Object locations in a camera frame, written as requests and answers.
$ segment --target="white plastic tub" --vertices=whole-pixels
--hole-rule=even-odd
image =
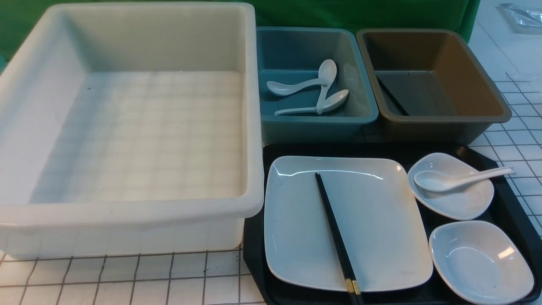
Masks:
[[[254,8],[63,4],[0,77],[0,250],[231,249],[263,204]]]

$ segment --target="white ceramic dish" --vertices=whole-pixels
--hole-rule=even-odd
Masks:
[[[493,224],[478,220],[445,224],[432,232],[429,247],[446,284],[471,303],[510,304],[533,289],[525,259]]]
[[[251,5],[51,7],[0,78],[0,251],[232,249],[260,126]]]
[[[399,163],[303,156],[276,159],[267,180],[264,242],[277,278],[346,290],[315,172],[322,175],[362,291],[411,288],[429,279],[425,230]]]
[[[483,180],[447,192],[430,192],[419,187],[414,176],[424,170],[448,175],[466,175],[478,171],[464,162],[440,152],[420,159],[408,172],[408,183],[414,196],[434,212],[456,220],[471,220],[480,216],[493,200],[495,189],[490,180]]]

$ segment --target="green backdrop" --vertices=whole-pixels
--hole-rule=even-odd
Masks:
[[[78,2],[127,2],[127,0],[0,0],[0,56],[7,60],[13,56],[49,6]],[[255,7],[259,26],[343,28],[353,33],[363,28],[441,28],[456,31],[468,41],[480,0],[245,0],[244,2],[251,3]]]

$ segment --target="black tray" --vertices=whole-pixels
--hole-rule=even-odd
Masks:
[[[388,158],[399,162],[407,171],[414,163],[430,153],[446,153],[477,170],[497,167],[497,164],[477,152],[454,143],[377,143],[377,144],[292,144],[270,145],[263,149],[266,175],[271,163],[281,156]],[[531,302],[540,295],[542,278],[542,242],[523,208],[503,177],[491,179],[495,196],[489,209],[477,219],[500,227],[523,254],[534,275],[534,288],[521,302]],[[434,228],[453,222],[436,214],[418,202],[427,236]],[[346,293],[316,290],[285,283],[269,271],[263,248],[263,209],[249,218],[244,226],[243,258],[267,304],[332,305],[348,304]],[[427,283],[415,288],[385,293],[364,293],[367,304],[464,304],[465,300],[452,292],[434,269]]]

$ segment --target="brown plastic bin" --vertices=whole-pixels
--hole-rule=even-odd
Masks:
[[[458,34],[368,29],[356,38],[388,141],[469,144],[512,116]]]

